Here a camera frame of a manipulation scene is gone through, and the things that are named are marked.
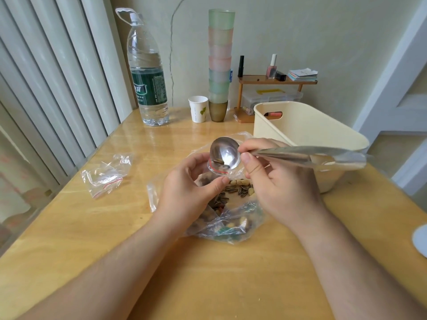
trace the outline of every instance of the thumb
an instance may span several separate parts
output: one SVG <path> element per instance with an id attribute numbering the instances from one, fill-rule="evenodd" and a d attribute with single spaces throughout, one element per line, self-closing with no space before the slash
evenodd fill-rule
<path id="1" fill-rule="evenodd" d="M 202 186 L 203 195 L 206 196 L 209 200 L 217 196 L 221 191 L 226 187 L 226 185 L 230 182 L 228 177 L 222 176 L 217 177 L 209 184 Z"/>
<path id="2" fill-rule="evenodd" d="M 269 177 L 264 169 L 264 166 L 261 162 L 250 153 L 242 153 L 240 155 L 240 160 L 243 162 L 246 171 L 251 176 L 251 179 L 256 186 L 269 180 Z"/>

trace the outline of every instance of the wall crack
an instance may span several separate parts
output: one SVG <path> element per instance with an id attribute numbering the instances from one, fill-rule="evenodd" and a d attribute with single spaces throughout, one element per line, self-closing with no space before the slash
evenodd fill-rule
<path id="1" fill-rule="evenodd" d="M 179 9 L 179 7 L 181 6 L 181 4 L 184 2 L 185 0 L 181 0 L 178 5 L 176 6 L 173 14 L 172 14 L 172 18 L 170 19 L 170 53 L 169 53 L 169 72 L 170 72 L 170 79 L 172 80 L 172 107 L 173 107 L 173 87 L 174 87 L 174 82 L 173 82 L 173 74 L 172 74 L 172 52 L 173 52 L 173 45 L 172 45 L 172 36 L 173 36 L 173 17 L 175 16 L 175 13 L 177 12 L 177 10 Z"/>

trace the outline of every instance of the plastic water bottle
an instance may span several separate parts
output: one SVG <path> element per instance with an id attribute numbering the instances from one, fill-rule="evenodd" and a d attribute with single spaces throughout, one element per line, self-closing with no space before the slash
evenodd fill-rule
<path id="1" fill-rule="evenodd" d="M 131 22 L 120 16 L 121 11 L 130 12 Z M 142 121 L 148 126 L 167 124 L 169 110 L 157 43 L 134 10 L 117 8 L 116 13 L 132 27 L 127 43 L 128 62 Z"/>

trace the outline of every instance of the forearm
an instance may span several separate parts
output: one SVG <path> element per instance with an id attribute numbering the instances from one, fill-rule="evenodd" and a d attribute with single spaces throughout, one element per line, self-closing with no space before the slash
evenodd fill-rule
<path id="1" fill-rule="evenodd" d="M 329 212 L 300 237 L 337 320 L 427 319 L 427 311 Z"/>
<path id="2" fill-rule="evenodd" d="M 177 237 L 152 218 L 21 319 L 126 319 Z"/>

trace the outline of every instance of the plastic bag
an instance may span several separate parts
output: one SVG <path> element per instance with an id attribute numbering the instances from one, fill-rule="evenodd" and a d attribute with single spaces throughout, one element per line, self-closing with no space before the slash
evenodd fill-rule
<path id="1" fill-rule="evenodd" d="M 246 139 L 252 138 L 250 133 L 242 132 L 232 134 L 227 137 L 233 138 L 239 144 Z M 208 152 L 211 143 L 193 150 L 193 153 Z M 243 164 L 239 164 L 234 170 L 229 171 L 227 177 L 230 180 L 244 179 Z M 150 202 L 151 211 L 154 212 L 157 208 L 160 193 L 162 191 L 163 182 L 168 172 L 164 172 L 153 178 L 147 185 L 147 192 Z M 202 173 L 195 183 L 199 186 L 205 185 L 213 181 L 220 175 L 209 171 L 207 164 L 206 170 Z M 227 193 L 229 197 L 225 204 L 223 212 L 220 216 L 209 205 L 194 221 L 185 232 L 185 236 L 197 236 L 201 238 L 211 239 L 219 242 L 228 242 L 231 244 L 241 242 L 248 239 L 253 232 L 264 222 L 264 213 L 256 199 L 256 194 L 247 195 L 241 198 L 236 192 Z"/>
<path id="2" fill-rule="evenodd" d="M 109 163 L 101 162 L 95 169 L 83 170 L 82 179 L 92 197 L 98 198 L 118 187 L 129 173 L 132 159 L 132 154 L 116 154 Z"/>

